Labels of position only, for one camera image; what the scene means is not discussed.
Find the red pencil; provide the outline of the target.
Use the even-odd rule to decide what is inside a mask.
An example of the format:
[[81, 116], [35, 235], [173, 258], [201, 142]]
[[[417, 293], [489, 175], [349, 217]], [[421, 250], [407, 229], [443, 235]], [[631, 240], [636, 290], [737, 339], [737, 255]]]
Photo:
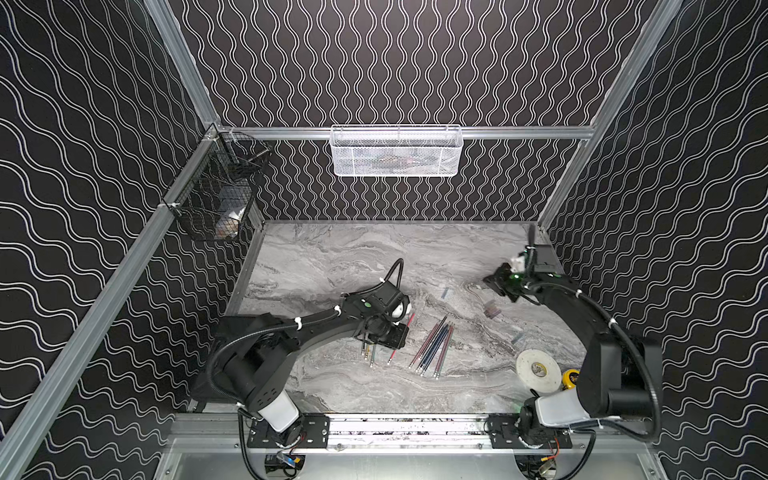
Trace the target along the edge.
[[[405, 342], [405, 339], [407, 337], [408, 331], [410, 329], [410, 325], [413, 322], [414, 318], [415, 318], [415, 311], [411, 313], [411, 315], [410, 315], [410, 317], [409, 317], [409, 319], [408, 319], [408, 321], [406, 323], [405, 330], [403, 331], [403, 334], [401, 335], [401, 341], [403, 342], [403, 344]], [[392, 361], [393, 361], [393, 359], [394, 359], [394, 357], [396, 355], [396, 352], [397, 352], [397, 350], [393, 350], [391, 352], [390, 357], [389, 357], [389, 359], [387, 361], [387, 366], [392, 364]]]
[[420, 361], [420, 360], [423, 358], [423, 356], [424, 356], [424, 355], [425, 355], [425, 353], [427, 352], [428, 348], [429, 348], [429, 347], [430, 347], [430, 345], [432, 344], [433, 340], [435, 339], [435, 337], [437, 336], [437, 334], [438, 334], [438, 333], [440, 332], [440, 330], [442, 329], [442, 327], [443, 327], [443, 325], [445, 324], [445, 322], [446, 322], [447, 318], [448, 318], [448, 316], [447, 316], [447, 315], [445, 315], [445, 316], [444, 316], [444, 317], [443, 317], [443, 318], [442, 318], [442, 319], [441, 319], [441, 320], [440, 320], [438, 323], [436, 323], [436, 324], [433, 326], [432, 330], [431, 330], [431, 331], [430, 331], [430, 333], [427, 335], [426, 339], [424, 340], [424, 342], [423, 342], [423, 343], [422, 343], [422, 345], [420, 346], [420, 348], [419, 348], [419, 350], [417, 351], [416, 355], [414, 356], [414, 358], [413, 358], [413, 359], [411, 360], [411, 362], [409, 363], [409, 365], [408, 365], [408, 368], [409, 368], [409, 369], [413, 368], [413, 367], [414, 367], [414, 366], [417, 364], [417, 362], [418, 362], [418, 361]]
[[449, 349], [449, 345], [450, 345], [450, 342], [451, 342], [454, 330], [455, 330], [455, 327], [454, 327], [454, 325], [451, 324], [449, 326], [448, 331], [447, 331], [447, 333], [445, 335], [445, 338], [443, 340], [442, 347], [441, 347], [441, 350], [440, 350], [440, 353], [439, 353], [439, 356], [438, 356], [438, 360], [437, 360], [437, 363], [435, 365], [435, 370], [434, 370], [434, 373], [433, 373], [433, 378], [436, 379], [436, 380], [440, 378], [441, 371], [442, 371], [442, 368], [443, 368], [443, 364], [444, 364], [445, 358], [447, 356], [447, 351]]

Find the bundle of coloured pencils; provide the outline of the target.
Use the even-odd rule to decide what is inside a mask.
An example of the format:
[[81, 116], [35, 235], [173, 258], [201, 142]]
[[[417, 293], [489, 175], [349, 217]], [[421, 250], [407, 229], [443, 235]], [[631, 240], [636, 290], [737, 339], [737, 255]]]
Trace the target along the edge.
[[377, 345], [374, 343], [365, 343], [362, 348], [362, 354], [367, 364], [372, 368], [375, 364]]

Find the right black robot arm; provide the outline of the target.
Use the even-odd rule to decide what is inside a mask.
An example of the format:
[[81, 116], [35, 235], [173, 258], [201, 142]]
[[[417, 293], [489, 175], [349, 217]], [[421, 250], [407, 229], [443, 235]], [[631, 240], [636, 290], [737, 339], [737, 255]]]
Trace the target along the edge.
[[521, 408], [521, 440], [538, 445], [558, 432], [608, 427], [653, 443], [662, 431], [662, 348], [648, 336], [633, 336], [568, 276], [548, 266], [527, 232], [525, 249], [501, 264], [484, 284], [512, 302], [524, 299], [557, 314], [586, 349], [574, 388], [540, 392]]

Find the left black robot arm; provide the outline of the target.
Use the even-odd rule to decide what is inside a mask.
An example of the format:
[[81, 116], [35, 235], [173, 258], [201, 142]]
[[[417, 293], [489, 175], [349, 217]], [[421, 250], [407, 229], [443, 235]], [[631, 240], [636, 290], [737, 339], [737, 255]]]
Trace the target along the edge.
[[352, 338], [363, 346], [401, 349], [409, 333], [410, 298], [401, 289], [404, 260], [397, 259], [373, 286], [341, 295], [332, 308], [294, 318], [263, 314], [209, 357], [205, 379], [212, 390], [257, 414], [277, 433], [302, 414], [286, 392], [296, 361], [309, 351]]

